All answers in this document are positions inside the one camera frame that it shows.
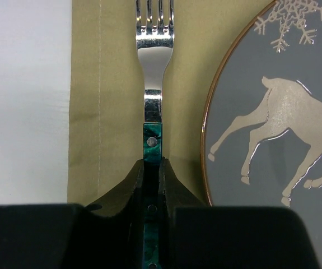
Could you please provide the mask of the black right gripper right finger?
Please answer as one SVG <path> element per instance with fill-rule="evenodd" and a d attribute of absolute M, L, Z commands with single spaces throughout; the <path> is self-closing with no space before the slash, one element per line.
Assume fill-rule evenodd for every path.
<path fill-rule="evenodd" d="M 163 268 L 211 268 L 207 208 L 178 180 L 168 159 L 159 168 L 159 260 Z"/>

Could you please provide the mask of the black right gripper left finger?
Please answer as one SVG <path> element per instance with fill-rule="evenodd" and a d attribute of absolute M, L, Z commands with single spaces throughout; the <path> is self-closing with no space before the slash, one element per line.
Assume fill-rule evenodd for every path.
<path fill-rule="evenodd" d="M 143 267 L 143 176 L 138 160 L 124 180 L 86 207 L 100 219 L 91 235 L 106 268 Z"/>

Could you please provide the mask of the blue tan checked placemat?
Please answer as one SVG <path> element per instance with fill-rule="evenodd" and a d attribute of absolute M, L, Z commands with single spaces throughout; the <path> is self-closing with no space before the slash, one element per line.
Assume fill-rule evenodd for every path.
<path fill-rule="evenodd" d="M 268 1 L 176 1 L 175 43 L 163 85 L 163 154 L 207 200 L 203 112 L 231 44 Z M 73 1 L 67 200 L 88 205 L 142 158 L 143 73 L 134 1 Z"/>

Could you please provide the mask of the grey reindeer plate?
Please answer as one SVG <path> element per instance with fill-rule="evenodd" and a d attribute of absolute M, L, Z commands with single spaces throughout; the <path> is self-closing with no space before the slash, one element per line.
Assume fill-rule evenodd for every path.
<path fill-rule="evenodd" d="M 211 84 L 201 135 L 212 206 L 284 207 L 322 268 L 322 1 L 272 1 Z"/>

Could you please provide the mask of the fork with green handle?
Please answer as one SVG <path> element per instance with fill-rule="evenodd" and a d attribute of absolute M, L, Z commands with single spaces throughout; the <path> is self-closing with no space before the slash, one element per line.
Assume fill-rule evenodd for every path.
<path fill-rule="evenodd" d="M 159 261 L 159 221 L 157 201 L 159 168 L 162 160 L 162 85 L 174 49 L 174 1 L 169 1 L 169 23 L 164 22 L 164 2 L 157 2 L 157 16 L 152 1 L 146 2 L 143 24 L 141 2 L 136 1 L 136 47 L 144 76 L 143 92 L 143 161 L 142 181 L 143 268 L 161 268 Z"/>

